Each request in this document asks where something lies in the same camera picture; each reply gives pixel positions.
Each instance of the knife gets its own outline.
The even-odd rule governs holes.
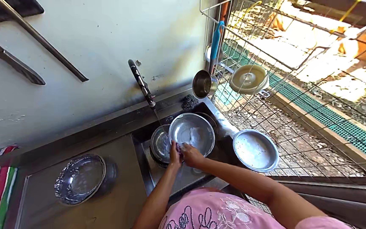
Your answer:
[[[31,83],[38,85],[45,85],[45,81],[40,77],[34,70],[32,70],[28,65],[24,64],[18,58],[10,54],[7,50],[4,50],[0,46],[0,59],[7,62],[15,70],[24,75]]]

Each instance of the pink shirt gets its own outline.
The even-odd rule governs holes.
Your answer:
[[[196,189],[170,206],[160,229],[284,229],[271,215],[245,200],[226,193]],[[310,217],[295,229],[350,229],[331,217]]]

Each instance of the ground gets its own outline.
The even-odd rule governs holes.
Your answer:
[[[299,123],[259,95],[246,106],[231,108],[215,102],[222,114],[239,130],[256,129],[269,133],[277,145],[280,161],[273,176],[364,176],[365,172],[351,164],[343,153],[336,153],[315,135],[309,133]]]

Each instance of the hand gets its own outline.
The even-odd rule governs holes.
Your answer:
[[[176,142],[172,140],[172,145],[170,146],[170,163],[169,166],[180,168],[183,159],[180,158],[179,153],[176,150]]]
[[[193,168],[198,168],[205,161],[205,157],[201,154],[198,149],[189,145],[187,143],[183,143],[183,147],[181,148],[183,151],[183,158],[186,164]]]

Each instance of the yellow rope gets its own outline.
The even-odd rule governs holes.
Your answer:
[[[361,0],[355,0],[355,3],[345,12],[345,14],[340,18],[339,22],[342,22],[350,13],[351,11],[357,6],[357,4],[361,2]]]
[[[235,23],[235,25],[234,25],[234,28],[237,26],[237,24],[240,22],[240,21],[242,21],[244,18],[245,18],[245,15],[252,9],[252,8],[254,8],[256,5],[260,5],[262,3],[262,1],[257,1],[256,3],[254,3],[254,4],[252,4],[252,6],[250,7],[250,8],[248,8],[247,9],[247,11],[244,13],[244,15],[242,16],[242,18],[239,20],[239,21],[237,21],[237,23]]]

